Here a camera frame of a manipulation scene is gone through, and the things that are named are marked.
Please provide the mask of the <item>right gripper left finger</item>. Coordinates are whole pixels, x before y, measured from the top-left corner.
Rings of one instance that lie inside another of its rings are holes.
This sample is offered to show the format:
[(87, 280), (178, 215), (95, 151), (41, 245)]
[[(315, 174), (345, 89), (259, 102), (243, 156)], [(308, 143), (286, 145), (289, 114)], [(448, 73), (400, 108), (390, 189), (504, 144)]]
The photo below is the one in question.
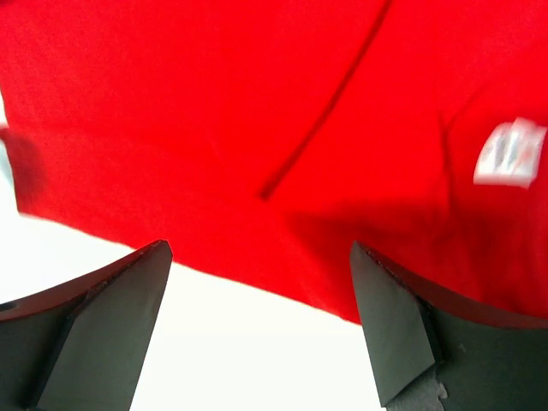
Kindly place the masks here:
[(101, 269), (1, 305), (3, 410), (128, 410), (172, 251), (155, 241)]

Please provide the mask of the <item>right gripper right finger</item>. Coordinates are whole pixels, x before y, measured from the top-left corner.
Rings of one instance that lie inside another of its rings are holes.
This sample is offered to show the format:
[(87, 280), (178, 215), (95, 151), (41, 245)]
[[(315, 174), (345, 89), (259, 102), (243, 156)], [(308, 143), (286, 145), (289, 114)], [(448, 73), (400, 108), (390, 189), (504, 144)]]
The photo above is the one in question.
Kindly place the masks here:
[(359, 243), (350, 266), (382, 408), (547, 408), (546, 320), (471, 300)]

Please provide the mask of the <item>red t shirt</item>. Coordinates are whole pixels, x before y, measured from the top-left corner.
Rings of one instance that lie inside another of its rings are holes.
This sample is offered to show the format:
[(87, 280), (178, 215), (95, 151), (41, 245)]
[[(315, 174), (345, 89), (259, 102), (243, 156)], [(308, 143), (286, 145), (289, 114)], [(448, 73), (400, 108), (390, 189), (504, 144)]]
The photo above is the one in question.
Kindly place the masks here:
[(21, 211), (359, 318), (359, 242), (547, 314), (544, 1), (4, 1)]

